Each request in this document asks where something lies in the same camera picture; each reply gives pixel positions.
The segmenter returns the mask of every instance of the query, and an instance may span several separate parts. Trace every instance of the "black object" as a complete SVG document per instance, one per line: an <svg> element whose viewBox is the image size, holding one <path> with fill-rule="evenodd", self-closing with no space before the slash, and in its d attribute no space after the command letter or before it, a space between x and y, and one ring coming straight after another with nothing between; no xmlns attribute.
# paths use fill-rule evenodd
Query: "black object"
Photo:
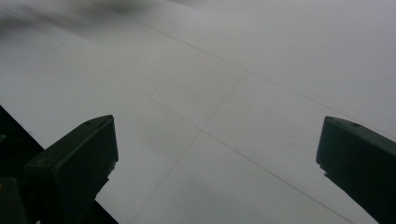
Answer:
<svg viewBox="0 0 396 224"><path fill-rule="evenodd" d="M0 106L0 223L117 224L94 199L118 158L112 116L44 150Z"/></svg>
<svg viewBox="0 0 396 224"><path fill-rule="evenodd" d="M357 123L326 117L317 163L379 223L396 223L396 143Z"/></svg>

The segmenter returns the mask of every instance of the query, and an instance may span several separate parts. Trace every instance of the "tiled surface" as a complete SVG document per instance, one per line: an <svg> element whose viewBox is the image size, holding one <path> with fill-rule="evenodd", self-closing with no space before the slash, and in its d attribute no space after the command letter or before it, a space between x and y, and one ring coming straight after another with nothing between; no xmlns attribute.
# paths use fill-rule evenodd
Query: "tiled surface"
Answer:
<svg viewBox="0 0 396 224"><path fill-rule="evenodd" d="M392 1L93 2L0 0L0 104L43 147L114 115L119 223L375 223L315 155L395 139Z"/></svg>
<svg viewBox="0 0 396 224"><path fill-rule="evenodd" d="M136 223L348 222L201 134Z"/></svg>

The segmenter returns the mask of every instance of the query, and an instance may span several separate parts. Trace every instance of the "white surface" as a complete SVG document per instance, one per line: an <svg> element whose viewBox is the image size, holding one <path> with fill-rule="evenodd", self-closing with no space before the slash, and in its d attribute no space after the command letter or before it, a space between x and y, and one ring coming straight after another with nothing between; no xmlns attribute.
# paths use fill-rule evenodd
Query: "white surface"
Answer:
<svg viewBox="0 0 396 224"><path fill-rule="evenodd" d="M395 139L394 1L94 2L0 1L0 104L43 147L114 115L119 223L375 223L315 155Z"/></svg>

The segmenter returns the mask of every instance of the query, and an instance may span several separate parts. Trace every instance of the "white tile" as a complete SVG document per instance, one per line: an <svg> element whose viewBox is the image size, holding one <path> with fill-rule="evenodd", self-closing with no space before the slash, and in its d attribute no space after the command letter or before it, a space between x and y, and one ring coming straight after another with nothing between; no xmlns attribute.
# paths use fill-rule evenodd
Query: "white tile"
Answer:
<svg viewBox="0 0 396 224"><path fill-rule="evenodd" d="M43 147L80 123L115 117L120 161L99 193L134 217L199 130L93 63L29 28L0 37L0 102Z"/></svg>
<svg viewBox="0 0 396 224"><path fill-rule="evenodd" d="M198 127L245 73L108 7L34 25Z"/></svg>
<svg viewBox="0 0 396 224"><path fill-rule="evenodd" d="M142 2L129 17L396 137L393 1Z"/></svg>
<svg viewBox="0 0 396 224"><path fill-rule="evenodd" d="M325 116L344 118L255 76L242 79L207 132L354 223L374 223L316 164Z"/></svg>
<svg viewBox="0 0 396 224"><path fill-rule="evenodd" d="M201 134L134 223L348 222Z"/></svg>

